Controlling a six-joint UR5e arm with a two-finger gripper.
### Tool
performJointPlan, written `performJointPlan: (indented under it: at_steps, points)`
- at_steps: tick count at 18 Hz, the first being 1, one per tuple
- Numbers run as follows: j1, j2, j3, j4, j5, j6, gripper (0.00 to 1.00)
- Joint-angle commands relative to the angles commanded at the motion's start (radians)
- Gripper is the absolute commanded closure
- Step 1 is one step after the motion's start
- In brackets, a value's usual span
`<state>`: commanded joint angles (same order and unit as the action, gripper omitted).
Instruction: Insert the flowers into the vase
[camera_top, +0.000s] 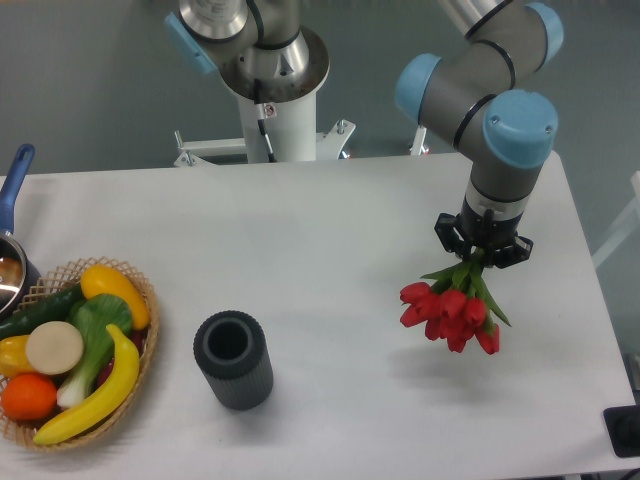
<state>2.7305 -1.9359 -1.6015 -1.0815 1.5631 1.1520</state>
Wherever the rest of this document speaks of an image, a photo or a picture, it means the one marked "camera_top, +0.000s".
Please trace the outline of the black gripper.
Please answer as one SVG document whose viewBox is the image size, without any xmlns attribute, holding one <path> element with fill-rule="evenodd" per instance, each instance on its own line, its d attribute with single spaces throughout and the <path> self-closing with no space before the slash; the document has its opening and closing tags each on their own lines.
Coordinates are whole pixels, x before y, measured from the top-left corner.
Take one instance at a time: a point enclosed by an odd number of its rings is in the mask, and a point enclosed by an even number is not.
<svg viewBox="0 0 640 480">
<path fill-rule="evenodd" d="M 440 213 L 434 231 L 447 253 L 469 260 L 472 249 L 492 252 L 489 265 L 509 268 L 527 261 L 534 242 L 518 235 L 526 199 L 499 202 L 481 194 L 466 194 L 459 216 Z"/>
</svg>

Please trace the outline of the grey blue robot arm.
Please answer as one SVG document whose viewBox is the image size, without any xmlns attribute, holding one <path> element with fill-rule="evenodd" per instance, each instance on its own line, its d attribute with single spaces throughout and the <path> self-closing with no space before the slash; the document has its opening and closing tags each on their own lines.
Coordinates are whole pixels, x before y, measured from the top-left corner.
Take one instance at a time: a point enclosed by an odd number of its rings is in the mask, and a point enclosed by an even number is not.
<svg viewBox="0 0 640 480">
<path fill-rule="evenodd" d="M 482 251 L 487 267 L 526 261 L 532 242 L 518 225 L 558 128 L 554 106 L 522 80 L 561 48 L 562 22 L 541 3 L 446 1 L 468 41 L 452 60 L 414 58 L 395 87 L 397 107 L 472 164 L 458 214 L 435 224 L 461 259 Z M 182 1 L 165 20 L 184 57 L 219 73 L 235 95 L 252 163 L 314 161 L 327 145 L 316 130 L 316 94 L 330 68 L 322 39 L 300 21 L 296 1 Z"/>
</svg>

